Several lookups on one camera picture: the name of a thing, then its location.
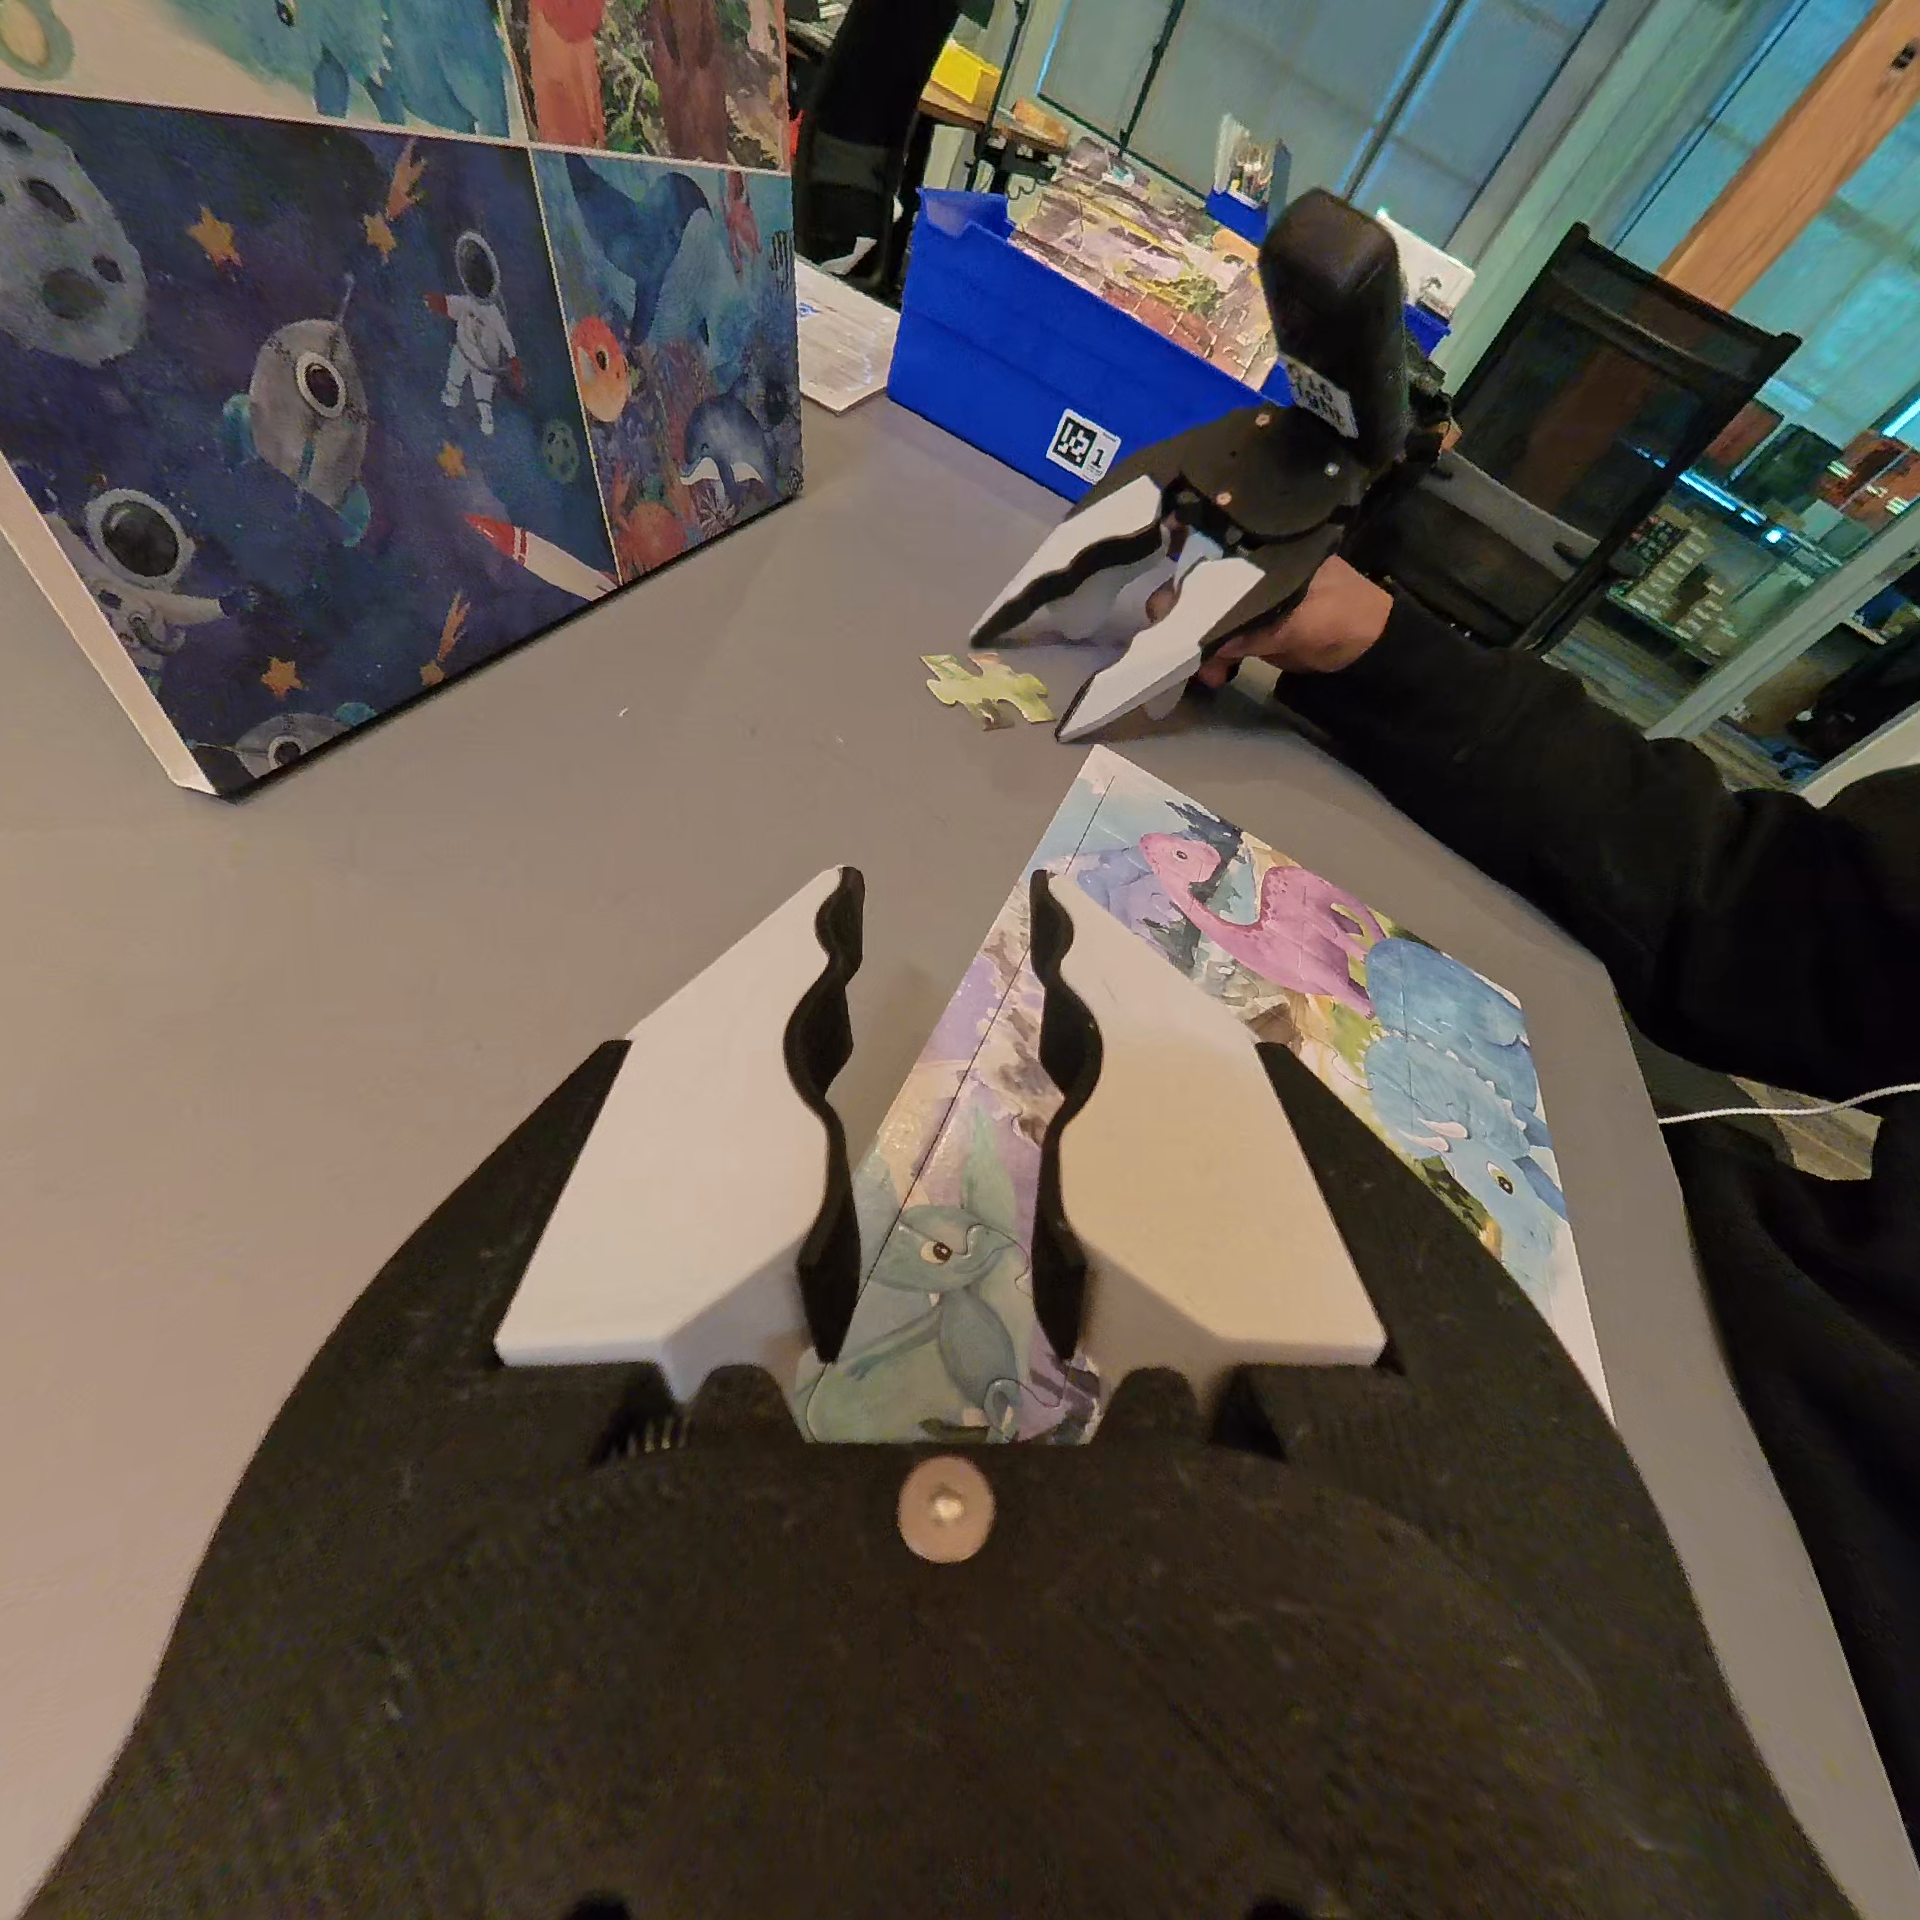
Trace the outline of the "dinosaur jigsaw puzzle board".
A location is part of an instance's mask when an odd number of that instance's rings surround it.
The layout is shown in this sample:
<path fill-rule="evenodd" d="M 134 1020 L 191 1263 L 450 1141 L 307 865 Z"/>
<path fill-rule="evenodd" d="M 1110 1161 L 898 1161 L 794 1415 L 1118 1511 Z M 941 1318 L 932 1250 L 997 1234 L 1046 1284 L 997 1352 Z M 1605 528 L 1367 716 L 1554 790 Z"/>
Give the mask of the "dinosaur jigsaw puzzle board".
<path fill-rule="evenodd" d="M 1491 1252 L 1611 1408 L 1521 1000 L 1354 890 L 1093 750 L 855 1174 L 866 1276 L 837 1362 L 804 1358 L 828 1445 L 1069 1445 L 1094 1360 L 1057 1360 L 1029 1278 L 1043 1138 L 1031 872 L 1075 881 L 1257 1042 L 1290 1052 Z"/>

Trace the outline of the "person's right hand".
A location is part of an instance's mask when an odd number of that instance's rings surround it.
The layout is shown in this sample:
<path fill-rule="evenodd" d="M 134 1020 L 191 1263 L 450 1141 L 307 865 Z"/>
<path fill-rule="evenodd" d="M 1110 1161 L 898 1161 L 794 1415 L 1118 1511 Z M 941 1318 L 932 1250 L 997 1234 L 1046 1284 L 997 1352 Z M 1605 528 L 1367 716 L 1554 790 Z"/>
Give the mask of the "person's right hand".
<path fill-rule="evenodd" d="M 1283 673 L 1335 673 L 1380 640 L 1395 607 L 1393 589 L 1330 554 L 1285 607 L 1237 626 L 1197 664 L 1195 682 L 1222 687 L 1250 657 Z"/>

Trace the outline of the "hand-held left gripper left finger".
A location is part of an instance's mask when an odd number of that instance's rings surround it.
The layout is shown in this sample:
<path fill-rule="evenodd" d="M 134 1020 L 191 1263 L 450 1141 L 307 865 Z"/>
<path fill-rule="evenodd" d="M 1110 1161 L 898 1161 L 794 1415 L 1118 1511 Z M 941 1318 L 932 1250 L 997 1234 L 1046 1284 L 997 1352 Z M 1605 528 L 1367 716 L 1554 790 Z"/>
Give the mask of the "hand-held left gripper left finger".
<path fill-rule="evenodd" d="M 631 1029 L 505 1317 L 507 1366 L 649 1362 L 676 1400 L 732 1364 L 833 1360 L 862 1256 L 833 1082 L 866 884 L 835 865 Z"/>

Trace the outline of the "printed picture puzzle box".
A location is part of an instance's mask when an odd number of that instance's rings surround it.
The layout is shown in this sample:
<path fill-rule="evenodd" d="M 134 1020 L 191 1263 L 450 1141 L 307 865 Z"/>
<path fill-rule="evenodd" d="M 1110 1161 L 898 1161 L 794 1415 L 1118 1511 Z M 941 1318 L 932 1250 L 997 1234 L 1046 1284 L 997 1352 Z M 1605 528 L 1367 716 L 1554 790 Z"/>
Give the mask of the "printed picture puzzle box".
<path fill-rule="evenodd" d="M 4 538 L 237 798 L 802 482 L 780 5 L 4 2 Z"/>

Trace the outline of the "white drawstring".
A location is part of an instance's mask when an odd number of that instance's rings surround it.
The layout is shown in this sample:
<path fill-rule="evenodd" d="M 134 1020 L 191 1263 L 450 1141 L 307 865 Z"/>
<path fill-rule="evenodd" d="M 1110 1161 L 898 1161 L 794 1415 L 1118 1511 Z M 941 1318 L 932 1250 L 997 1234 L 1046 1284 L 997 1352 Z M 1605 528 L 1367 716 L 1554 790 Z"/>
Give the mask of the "white drawstring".
<path fill-rule="evenodd" d="M 1828 1117 L 1837 1113 L 1861 1113 L 1874 1109 L 1882 1102 L 1890 1102 L 1898 1097 L 1918 1094 L 1918 1081 L 1894 1082 L 1886 1088 L 1873 1088 L 1859 1094 L 1850 1094 L 1843 1100 L 1825 1100 L 1825 1102 L 1799 1102 L 1799 1103 L 1775 1103 L 1775 1106 L 1719 1106 L 1707 1111 L 1681 1111 L 1658 1117 L 1658 1125 L 1663 1128 L 1673 1128 L 1681 1125 L 1692 1121 L 1710 1121 L 1710 1120 L 1796 1120 L 1809 1121 L 1812 1117 Z"/>

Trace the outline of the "colourful jigsaw puzzle board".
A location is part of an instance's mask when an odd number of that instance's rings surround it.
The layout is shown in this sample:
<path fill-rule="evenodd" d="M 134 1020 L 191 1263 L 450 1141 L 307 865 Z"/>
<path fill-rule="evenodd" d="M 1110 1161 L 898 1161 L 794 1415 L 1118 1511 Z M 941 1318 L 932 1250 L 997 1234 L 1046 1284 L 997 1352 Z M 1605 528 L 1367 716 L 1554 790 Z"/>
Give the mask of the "colourful jigsaw puzzle board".
<path fill-rule="evenodd" d="M 1015 244 L 1247 389 L 1277 366 L 1257 246 L 1094 138 L 1009 198 Z"/>

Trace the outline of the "wooden beam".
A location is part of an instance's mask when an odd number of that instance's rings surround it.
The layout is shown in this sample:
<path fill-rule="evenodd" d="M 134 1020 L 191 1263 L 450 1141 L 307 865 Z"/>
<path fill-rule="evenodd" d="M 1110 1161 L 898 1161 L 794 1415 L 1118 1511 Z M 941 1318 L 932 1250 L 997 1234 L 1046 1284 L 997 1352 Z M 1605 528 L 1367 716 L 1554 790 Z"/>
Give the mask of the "wooden beam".
<path fill-rule="evenodd" d="M 1876 2 L 1660 266 L 1730 311 L 1918 103 L 1918 5 Z"/>

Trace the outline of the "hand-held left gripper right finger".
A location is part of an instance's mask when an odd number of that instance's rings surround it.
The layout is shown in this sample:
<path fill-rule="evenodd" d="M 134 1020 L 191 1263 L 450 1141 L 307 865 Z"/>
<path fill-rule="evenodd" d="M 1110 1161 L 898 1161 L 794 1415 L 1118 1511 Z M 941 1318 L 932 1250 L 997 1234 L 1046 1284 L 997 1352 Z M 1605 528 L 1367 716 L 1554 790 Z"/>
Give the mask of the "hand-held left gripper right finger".
<path fill-rule="evenodd" d="M 1099 1373 L 1356 1364 L 1386 1326 L 1268 1052 L 1073 880 L 1029 881 L 1039 1068 L 1031 1295 Z"/>

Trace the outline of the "yellow-green puzzle piece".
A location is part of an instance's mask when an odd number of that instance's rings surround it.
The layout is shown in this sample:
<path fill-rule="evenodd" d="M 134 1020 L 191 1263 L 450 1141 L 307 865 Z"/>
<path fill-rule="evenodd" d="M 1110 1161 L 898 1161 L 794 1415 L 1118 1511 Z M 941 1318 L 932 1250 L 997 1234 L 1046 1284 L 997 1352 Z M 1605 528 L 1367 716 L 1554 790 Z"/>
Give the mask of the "yellow-green puzzle piece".
<path fill-rule="evenodd" d="M 1035 726 L 1059 721 L 1046 685 L 997 653 L 939 653 L 923 656 L 922 663 L 929 671 L 929 695 L 947 708 L 970 712 L 987 732 L 1009 729 L 1015 719 Z"/>

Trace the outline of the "person's right forearm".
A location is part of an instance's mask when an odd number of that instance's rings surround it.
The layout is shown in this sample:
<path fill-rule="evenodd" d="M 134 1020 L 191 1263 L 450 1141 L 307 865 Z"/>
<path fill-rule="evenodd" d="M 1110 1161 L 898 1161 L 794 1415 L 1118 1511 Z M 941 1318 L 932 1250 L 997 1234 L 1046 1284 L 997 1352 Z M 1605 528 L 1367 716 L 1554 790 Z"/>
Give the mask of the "person's right forearm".
<path fill-rule="evenodd" d="M 1916 765 L 1827 804 L 1735 790 L 1699 745 L 1405 599 L 1345 669 L 1281 671 L 1281 700 L 1588 949 L 1655 1047 L 1809 1097 L 1916 1081 Z"/>

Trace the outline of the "white paper sheet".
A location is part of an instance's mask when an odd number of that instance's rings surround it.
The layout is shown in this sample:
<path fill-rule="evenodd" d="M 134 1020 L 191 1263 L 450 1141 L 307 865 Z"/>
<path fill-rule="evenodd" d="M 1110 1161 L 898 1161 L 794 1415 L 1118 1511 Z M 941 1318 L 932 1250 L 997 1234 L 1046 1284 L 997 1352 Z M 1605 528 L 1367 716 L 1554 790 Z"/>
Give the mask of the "white paper sheet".
<path fill-rule="evenodd" d="M 843 416 L 886 392 L 900 314 L 802 256 L 796 258 L 801 389 L 804 400 Z"/>

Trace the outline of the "black mesh office chair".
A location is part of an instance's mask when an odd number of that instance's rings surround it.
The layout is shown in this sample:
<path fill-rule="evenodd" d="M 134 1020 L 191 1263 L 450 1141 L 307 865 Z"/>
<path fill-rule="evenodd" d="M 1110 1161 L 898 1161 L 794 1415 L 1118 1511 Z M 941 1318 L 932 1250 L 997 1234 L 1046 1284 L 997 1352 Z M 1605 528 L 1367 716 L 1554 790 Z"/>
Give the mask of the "black mesh office chair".
<path fill-rule="evenodd" d="M 1658 279 L 1575 223 L 1349 551 L 1494 648 L 1551 648 L 1621 578 L 1630 536 L 1801 338 Z"/>

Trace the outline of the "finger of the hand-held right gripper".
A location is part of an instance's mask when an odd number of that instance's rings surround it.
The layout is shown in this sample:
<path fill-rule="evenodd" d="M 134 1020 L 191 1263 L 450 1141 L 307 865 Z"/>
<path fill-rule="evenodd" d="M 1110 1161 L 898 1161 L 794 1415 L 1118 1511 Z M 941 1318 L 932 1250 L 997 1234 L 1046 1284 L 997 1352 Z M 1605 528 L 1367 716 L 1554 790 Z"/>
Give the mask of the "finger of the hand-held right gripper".
<path fill-rule="evenodd" d="M 967 647 L 994 652 L 1029 641 L 1124 645 L 1171 592 L 1189 534 L 1166 511 L 1150 476 L 1087 493 L 998 589 Z"/>
<path fill-rule="evenodd" d="M 1134 712 L 1163 716 L 1227 638 L 1274 613 L 1281 573 L 1247 554 L 1220 554 L 1195 536 L 1162 592 L 1166 607 L 1063 710 L 1053 729 L 1063 745 L 1099 736 Z"/>

